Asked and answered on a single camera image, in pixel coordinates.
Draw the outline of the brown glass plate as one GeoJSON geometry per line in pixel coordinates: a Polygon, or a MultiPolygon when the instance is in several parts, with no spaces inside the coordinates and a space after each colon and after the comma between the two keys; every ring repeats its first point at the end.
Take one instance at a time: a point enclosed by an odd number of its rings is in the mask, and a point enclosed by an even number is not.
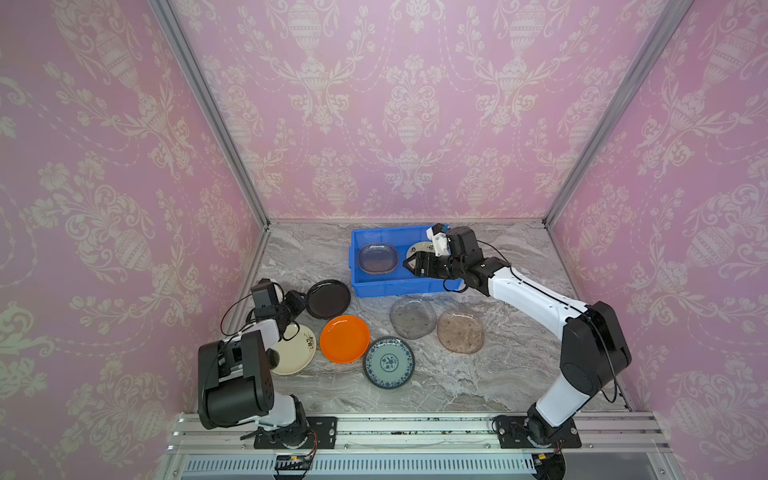
{"type": "Polygon", "coordinates": [[[440,344],[454,353],[475,354],[485,343],[484,323],[468,312],[443,312],[438,318],[436,330],[440,344]]]}

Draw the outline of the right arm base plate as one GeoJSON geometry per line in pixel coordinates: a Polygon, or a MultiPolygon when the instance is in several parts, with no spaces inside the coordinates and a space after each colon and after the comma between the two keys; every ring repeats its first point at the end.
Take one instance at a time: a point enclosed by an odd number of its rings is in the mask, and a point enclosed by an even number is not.
{"type": "Polygon", "coordinates": [[[579,449],[582,441],[573,418],[559,427],[546,421],[518,415],[498,415],[491,429],[502,449],[579,449]]]}

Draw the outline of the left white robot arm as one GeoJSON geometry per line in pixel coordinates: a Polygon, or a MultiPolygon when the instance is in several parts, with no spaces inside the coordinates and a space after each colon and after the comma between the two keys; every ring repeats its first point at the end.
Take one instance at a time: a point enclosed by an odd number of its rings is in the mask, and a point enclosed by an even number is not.
{"type": "Polygon", "coordinates": [[[252,423],[245,437],[255,445],[299,448],[311,436],[309,421],[296,396],[275,390],[272,371],[280,361],[274,347],[305,309],[305,295],[262,279],[248,298],[243,327],[198,349],[199,420],[207,430],[252,423]]]}

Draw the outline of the dark glossy round plate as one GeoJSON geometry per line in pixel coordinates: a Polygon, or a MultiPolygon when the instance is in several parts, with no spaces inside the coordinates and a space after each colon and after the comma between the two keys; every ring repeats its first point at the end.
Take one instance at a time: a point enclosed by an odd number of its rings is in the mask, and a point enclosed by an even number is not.
{"type": "Polygon", "coordinates": [[[351,303],[348,286],[335,279],[317,282],[306,293],[306,311],[320,320],[331,320],[343,315],[351,303]]]}

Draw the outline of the pink glass plate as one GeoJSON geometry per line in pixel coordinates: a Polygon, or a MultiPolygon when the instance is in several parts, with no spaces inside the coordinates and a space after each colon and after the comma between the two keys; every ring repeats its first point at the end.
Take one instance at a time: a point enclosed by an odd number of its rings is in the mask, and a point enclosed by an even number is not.
{"type": "Polygon", "coordinates": [[[357,265],[361,271],[369,275],[392,273],[399,265],[397,249],[388,243],[366,244],[358,253],[357,265]]]}

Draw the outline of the orange round plate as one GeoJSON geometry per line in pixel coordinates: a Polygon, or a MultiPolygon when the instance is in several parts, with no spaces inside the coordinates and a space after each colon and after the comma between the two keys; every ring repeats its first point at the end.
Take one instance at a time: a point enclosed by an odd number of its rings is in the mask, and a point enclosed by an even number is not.
{"type": "Polygon", "coordinates": [[[321,353],[336,364],[351,364],[359,360],[369,344],[368,325],[354,315],[342,315],[330,320],[323,327],[319,340],[321,353]]]}

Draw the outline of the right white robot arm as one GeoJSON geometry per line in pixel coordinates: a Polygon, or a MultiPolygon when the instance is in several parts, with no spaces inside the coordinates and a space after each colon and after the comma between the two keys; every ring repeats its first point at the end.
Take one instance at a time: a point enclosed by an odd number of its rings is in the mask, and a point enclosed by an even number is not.
{"type": "Polygon", "coordinates": [[[632,354],[618,316],[609,304],[570,298],[528,278],[500,250],[485,255],[490,244],[466,226],[435,224],[426,230],[431,247],[407,255],[403,267],[419,278],[459,280],[463,289],[506,303],[532,318],[560,342],[560,373],[527,411],[525,429],[538,447],[559,442],[573,417],[611,384],[619,396],[618,374],[632,363],[632,354]]]}

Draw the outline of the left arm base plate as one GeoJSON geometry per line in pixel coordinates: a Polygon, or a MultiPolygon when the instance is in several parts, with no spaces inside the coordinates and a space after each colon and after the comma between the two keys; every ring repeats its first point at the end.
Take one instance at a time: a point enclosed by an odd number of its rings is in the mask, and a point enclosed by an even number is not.
{"type": "Polygon", "coordinates": [[[338,418],[334,416],[310,416],[308,426],[296,433],[292,427],[280,427],[274,431],[261,430],[253,440],[253,447],[261,449],[332,450],[336,444],[338,418]]]}

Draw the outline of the cream plate with calligraphy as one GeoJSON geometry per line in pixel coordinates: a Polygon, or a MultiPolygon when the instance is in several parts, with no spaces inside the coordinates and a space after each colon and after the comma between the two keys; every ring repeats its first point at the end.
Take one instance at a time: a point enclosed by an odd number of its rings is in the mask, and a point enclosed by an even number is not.
{"type": "Polygon", "coordinates": [[[434,245],[431,241],[421,241],[413,244],[407,251],[406,257],[410,257],[417,252],[434,252],[434,245]]]}

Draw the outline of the cream plate black brushstroke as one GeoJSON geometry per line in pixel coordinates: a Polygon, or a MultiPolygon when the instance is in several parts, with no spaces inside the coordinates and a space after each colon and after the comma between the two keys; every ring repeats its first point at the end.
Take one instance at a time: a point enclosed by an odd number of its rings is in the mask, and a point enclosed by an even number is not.
{"type": "Polygon", "coordinates": [[[288,376],[307,367],[316,353],[317,340],[314,332],[306,325],[291,324],[285,332],[286,340],[280,340],[271,349],[279,356],[272,372],[288,376]]]}

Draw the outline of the grey glass plate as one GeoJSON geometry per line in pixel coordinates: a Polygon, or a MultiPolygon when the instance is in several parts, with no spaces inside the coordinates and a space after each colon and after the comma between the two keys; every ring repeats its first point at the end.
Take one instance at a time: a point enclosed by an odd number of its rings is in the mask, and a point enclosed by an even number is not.
{"type": "Polygon", "coordinates": [[[433,304],[417,297],[405,297],[395,302],[390,308],[389,318],[396,334],[408,340],[431,334],[438,321],[433,304]]]}

